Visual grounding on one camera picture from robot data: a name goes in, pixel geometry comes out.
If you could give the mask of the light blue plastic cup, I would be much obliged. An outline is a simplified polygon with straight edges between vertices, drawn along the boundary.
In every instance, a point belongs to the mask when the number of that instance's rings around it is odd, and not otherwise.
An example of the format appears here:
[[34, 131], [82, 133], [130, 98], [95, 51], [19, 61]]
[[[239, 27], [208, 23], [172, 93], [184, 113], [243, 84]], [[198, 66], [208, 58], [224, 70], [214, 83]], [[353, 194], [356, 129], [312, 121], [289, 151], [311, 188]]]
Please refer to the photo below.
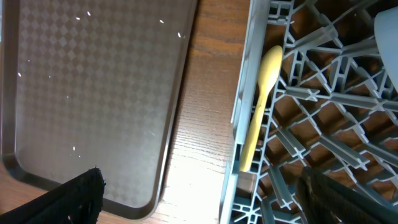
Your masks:
[[379, 12], [374, 18], [377, 48], [386, 72], [397, 89], [397, 7]]

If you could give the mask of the yellow plastic spoon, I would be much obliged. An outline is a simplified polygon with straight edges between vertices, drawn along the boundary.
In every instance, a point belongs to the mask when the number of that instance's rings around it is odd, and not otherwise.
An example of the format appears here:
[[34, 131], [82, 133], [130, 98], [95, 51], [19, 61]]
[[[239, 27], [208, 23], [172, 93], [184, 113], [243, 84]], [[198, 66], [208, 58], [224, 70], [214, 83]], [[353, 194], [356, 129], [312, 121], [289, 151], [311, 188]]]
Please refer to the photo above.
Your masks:
[[261, 60], [257, 78], [257, 84], [259, 85], [259, 96], [249, 125], [248, 133], [246, 135], [246, 142], [243, 147], [241, 162], [239, 165], [239, 170], [241, 172], [247, 172], [251, 168], [267, 99], [269, 93], [278, 80], [282, 65], [282, 58], [283, 49], [281, 46], [276, 45], [269, 49], [269, 51]]

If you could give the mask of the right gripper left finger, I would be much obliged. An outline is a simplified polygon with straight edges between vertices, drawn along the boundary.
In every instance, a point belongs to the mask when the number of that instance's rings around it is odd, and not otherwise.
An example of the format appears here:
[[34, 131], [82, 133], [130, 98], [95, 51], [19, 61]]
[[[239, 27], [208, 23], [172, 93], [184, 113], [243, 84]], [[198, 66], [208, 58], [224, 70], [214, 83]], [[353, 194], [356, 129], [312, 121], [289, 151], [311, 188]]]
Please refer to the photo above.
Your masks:
[[1, 224], [95, 224], [102, 211], [105, 185], [100, 169], [90, 169], [2, 214]]

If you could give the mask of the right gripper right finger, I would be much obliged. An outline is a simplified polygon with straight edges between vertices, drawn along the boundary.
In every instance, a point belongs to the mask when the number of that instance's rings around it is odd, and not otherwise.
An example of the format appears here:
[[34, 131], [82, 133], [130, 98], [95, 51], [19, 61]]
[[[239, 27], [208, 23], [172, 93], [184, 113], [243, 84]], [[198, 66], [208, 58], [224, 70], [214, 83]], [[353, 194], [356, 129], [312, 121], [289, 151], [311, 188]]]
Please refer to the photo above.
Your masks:
[[397, 223], [397, 212], [355, 192], [310, 167], [302, 169], [296, 196], [309, 224]]

